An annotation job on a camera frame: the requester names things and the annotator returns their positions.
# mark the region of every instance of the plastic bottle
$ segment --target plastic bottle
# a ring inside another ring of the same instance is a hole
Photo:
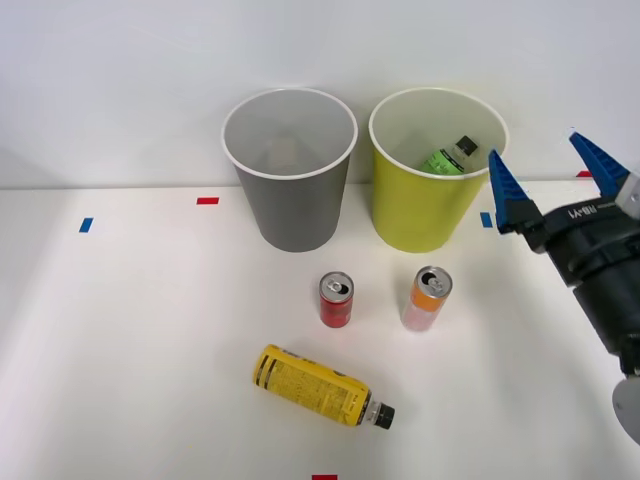
[[[469,157],[478,149],[466,135],[448,149],[440,149],[422,164],[421,172],[434,175],[464,175],[469,168]]]
[[[394,408],[374,401],[371,390],[361,381],[275,345],[260,355],[253,382],[350,427],[366,421],[388,430],[395,414]]]

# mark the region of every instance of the bottle label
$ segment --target bottle label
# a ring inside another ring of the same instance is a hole
[[[369,388],[347,375],[269,345],[254,373],[254,382],[276,395],[332,420],[356,426],[362,421]]]
[[[464,167],[456,162],[444,148],[434,153],[420,170],[433,175],[462,175],[464,173]]]

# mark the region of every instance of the bottle cap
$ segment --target bottle cap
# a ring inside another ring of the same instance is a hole
[[[456,143],[456,146],[460,150],[462,150],[467,157],[469,157],[473,152],[475,152],[478,149],[478,146],[475,144],[475,142],[471,140],[469,137],[467,137],[466,135],[462,137],[460,140],[458,140],[458,143]]]
[[[378,418],[376,419],[375,425],[382,427],[385,430],[389,430],[395,414],[395,408],[385,405],[384,403],[380,403],[380,411],[378,412]]]

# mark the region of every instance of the orange can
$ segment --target orange can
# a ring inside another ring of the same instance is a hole
[[[449,298],[452,288],[451,275],[444,269],[432,266],[421,268],[413,281],[409,302],[402,314],[405,328],[418,332],[428,330]]]

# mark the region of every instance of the cup rim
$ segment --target cup rim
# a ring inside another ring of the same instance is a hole
[[[272,93],[276,93],[276,92],[282,92],[282,91],[298,91],[298,92],[307,92],[307,93],[315,93],[318,95],[322,95],[323,97],[327,97],[331,100],[333,100],[334,102],[336,102],[339,106],[342,107],[342,109],[347,113],[347,115],[349,116],[349,118],[351,119],[351,123],[353,125],[353,138],[351,139],[351,143],[349,144],[349,146],[347,147],[347,149],[343,152],[343,154],[341,156],[339,156],[337,158],[337,160],[334,160],[333,162],[331,162],[329,165],[325,165],[322,168],[319,168],[317,170],[313,170],[311,172],[307,172],[307,173],[299,173],[297,175],[273,175],[271,173],[263,173],[263,172],[259,172],[257,170],[254,170],[252,168],[247,167],[246,165],[244,165],[242,162],[240,162],[239,160],[237,160],[229,151],[229,148],[227,147],[227,142],[225,140],[225,133],[227,130],[227,126],[229,124],[229,120],[231,119],[231,117],[243,106],[245,106],[247,103],[255,100],[256,98],[260,98],[262,96],[266,96],[266,95],[270,95]],[[220,132],[220,136],[221,136],[221,143],[222,143],[222,149],[224,150],[225,155],[227,156],[227,158],[229,158],[231,160],[231,162],[233,162],[233,164],[238,167],[241,170],[244,170],[245,172],[254,175],[256,177],[261,177],[261,178],[266,178],[269,180],[301,180],[303,178],[309,178],[309,177],[315,177],[316,175],[320,175],[321,173],[327,172],[329,170],[331,170],[332,168],[336,167],[337,165],[339,165],[345,158],[347,158],[351,152],[353,151],[353,148],[356,146],[356,142],[358,140],[358,122],[356,121],[356,117],[353,114],[353,112],[351,111],[351,109],[339,98],[334,97],[333,95],[330,95],[326,92],[323,92],[321,90],[316,90],[314,88],[306,88],[306,87],[281,87],[281,88],[272,88],[270,90],[265,90],[263,92],[259,92],[256,93],[255,95],[250,96],[249,98],[246,98],[245,100],[243,100],[242,102],[240,102],[238,105],[236,105],[226,116],[226,118],[224,119],[224,123],[222,124],[222,131]]]
[[[482,105],[484,108],[486,108],[487,110],[489,110],[500,122],[500,125],[502,126],[502,130],[504,131],[504,136],[505,136],[505,142],[504,142],[504,148],[502,149],[502,153],[501,155],[505,155],[505,153],[507,152],[507,149],[509,148],[509,142],[510,142],[510,137],[509,137],[509,129],[507,128],[507,123],[504,121],[504,119],[502,118],[502,115],[500,115],[491,105],[489,105],[488,103],[484,102],[483,100],[480,100],[477,97],[474,97],[473,95],[469,95],[468,93],[464,93],[464,92],[460,92],[459,90],[454,90],[452,88],[446,88],[446,87],[416,87],[416,88],[408,88],[406,90],[401,90],[400,92],[396,92],[393,93],[391,95],[389,95],[388,97],[386,97],[384,100],[382,100],[380,103],[378,103],[378,105],[376,105],[376,108],[373,109],[373,112],[371,112],[371,116],[369,117],[369,136],[371,137],[371,141],[373,142],[373,146],[375,147],[376,150],[378,150],[382,156],[384,158],[386,158],[387,160],[389,160],[392,164],[394,164],[396,167],[401,168],[402,170],[411,173],[413,175],[418,175],[420,177],[424,177],[424,178],[432,178],[432,179],[436,179],[436,180],[446,180],[446,181],[460,181],[460,180],[467,180],[469,178],[474,178],[474,177],[478,177],[480,175],[484,175],[489,171],[489,166],[487,165],[485,168],[483,168],[482,170],[478,170],[477,172],[472,172],[472,173],[465,173],[464,175],[433,175],[431,173],[426,173],[426,172],[421,172],[419,170],[416,170],[414,168],[408,167],[406,165],[404,165],[403,163],[400,163],[399,161],[397,161],[395,158],[393,158],[391,155],[389,155],[378,143],[378,139],[376,138],[376,135],[373,131],[373,120],[375,119],[376,114],[378,113],[378,110],[380,110],[380,108],[387,103],[390,100],[393,100],[395,97],[398,97],[400,95],[404,95],[405,93],[411,93],[411,92],[417,92],[417,91],[423,91],[423,90],[440,90],[443,92],[448,92],[448,93],[453,93],[455,95],[460,95],[462,97],[465,97],[469,100],[472,100],[474,102],[479,103],[480,105]]]

